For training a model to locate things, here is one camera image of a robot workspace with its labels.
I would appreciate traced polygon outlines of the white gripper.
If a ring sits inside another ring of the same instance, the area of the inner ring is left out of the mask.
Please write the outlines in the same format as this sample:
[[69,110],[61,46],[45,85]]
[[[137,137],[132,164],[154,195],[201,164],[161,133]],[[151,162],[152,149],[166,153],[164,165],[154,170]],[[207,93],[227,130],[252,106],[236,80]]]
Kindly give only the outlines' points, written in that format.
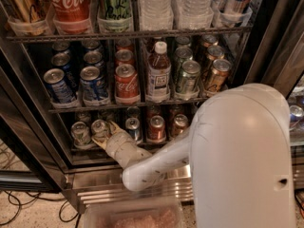
[[152,156],[149,151],[138,147],[132,137],[115,122],[109,121],[108,124],[112,135],[108,140],[98,140],[95,137],[92,137],[91,140],[105,150],[107,155],[114,159],[122,169]]

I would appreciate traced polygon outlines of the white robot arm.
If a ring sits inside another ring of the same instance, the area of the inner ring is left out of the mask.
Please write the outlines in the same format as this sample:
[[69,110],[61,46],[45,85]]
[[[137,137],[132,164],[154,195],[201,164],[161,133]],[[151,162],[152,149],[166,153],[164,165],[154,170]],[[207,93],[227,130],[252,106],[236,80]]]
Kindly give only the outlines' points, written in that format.
[[209,98],[190,127],[155,154],[116,124],[100,146],[123,168],[130,191],[188,164],[198,228],[295,228],[289,125],[279,91],[247,84]]

